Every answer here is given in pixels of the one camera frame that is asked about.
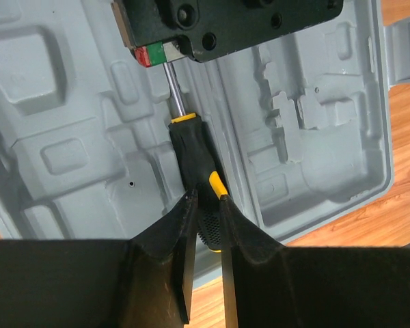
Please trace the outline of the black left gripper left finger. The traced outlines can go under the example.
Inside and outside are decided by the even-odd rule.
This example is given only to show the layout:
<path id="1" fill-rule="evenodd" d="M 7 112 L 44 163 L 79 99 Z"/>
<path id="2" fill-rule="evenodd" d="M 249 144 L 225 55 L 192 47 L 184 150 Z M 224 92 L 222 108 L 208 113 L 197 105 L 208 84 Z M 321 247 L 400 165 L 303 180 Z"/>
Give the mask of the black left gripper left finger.
<path id="1" fill-rule="evenodd" d="M 198 196 L 129 240 L 0 240 L 0 327 L 183 327 Z"/>

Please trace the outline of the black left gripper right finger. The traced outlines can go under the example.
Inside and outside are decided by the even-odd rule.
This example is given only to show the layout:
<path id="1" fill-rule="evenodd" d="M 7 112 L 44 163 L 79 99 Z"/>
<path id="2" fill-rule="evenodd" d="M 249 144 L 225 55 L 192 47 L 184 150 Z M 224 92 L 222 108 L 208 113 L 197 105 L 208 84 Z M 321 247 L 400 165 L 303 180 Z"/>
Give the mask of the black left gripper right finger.
<path id="1" fill-rule="evenodd" d="M 410 327 L 410 248 L 287 247 L 220 200 L 228 327 Z"/>

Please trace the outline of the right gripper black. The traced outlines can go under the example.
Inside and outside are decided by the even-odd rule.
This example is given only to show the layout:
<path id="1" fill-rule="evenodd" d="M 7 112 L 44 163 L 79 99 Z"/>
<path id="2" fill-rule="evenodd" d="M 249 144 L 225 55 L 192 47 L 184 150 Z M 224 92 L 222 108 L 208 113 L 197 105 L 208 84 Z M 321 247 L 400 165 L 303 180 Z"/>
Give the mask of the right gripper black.
<path id="1" fill-rule="evenodd" d="M 112 1 L 123 43 L 149 68 L 204 63 L 337 17 L 343 1 Z"/>

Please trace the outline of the flathead screwdriver black yellow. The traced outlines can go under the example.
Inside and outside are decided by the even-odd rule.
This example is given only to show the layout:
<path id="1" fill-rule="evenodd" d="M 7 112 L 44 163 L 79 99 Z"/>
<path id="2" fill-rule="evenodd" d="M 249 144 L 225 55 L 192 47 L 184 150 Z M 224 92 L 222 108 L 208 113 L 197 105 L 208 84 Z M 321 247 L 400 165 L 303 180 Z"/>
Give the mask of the flathead screwdriver black yellow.
<path id="1" fill-rule="evenodd" d="M 206 124 L 198 114 L 187 111 L 173 63 L 164 63 L 163 69 L 174 104 L 169 136 L 182 182 L 186 189 L 197 191 L 200 215 L 198 234 L 201 241 L 209 250 L 219 253 L 219 200 L 228 191 L 218 172 L 218 158 L 213 154 Z"/>

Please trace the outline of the grey plastic tool case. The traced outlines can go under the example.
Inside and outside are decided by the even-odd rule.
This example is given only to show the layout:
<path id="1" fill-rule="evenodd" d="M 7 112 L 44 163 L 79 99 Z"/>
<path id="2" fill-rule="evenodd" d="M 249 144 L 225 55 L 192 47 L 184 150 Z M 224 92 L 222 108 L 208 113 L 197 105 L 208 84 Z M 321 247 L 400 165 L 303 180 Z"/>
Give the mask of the grey plastic tool case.
<path id="1" fill-rule="evenodd" d="M 125 47 L 112 1 L 0 1 L 0 235 L 127 240 L 185 192 L 162 65 Z M 332 20 L 223 57 L 171 61 L 244 215 L 282 243 L 394 180 L 389 90 L 410 16 L 343 1 Z"/>

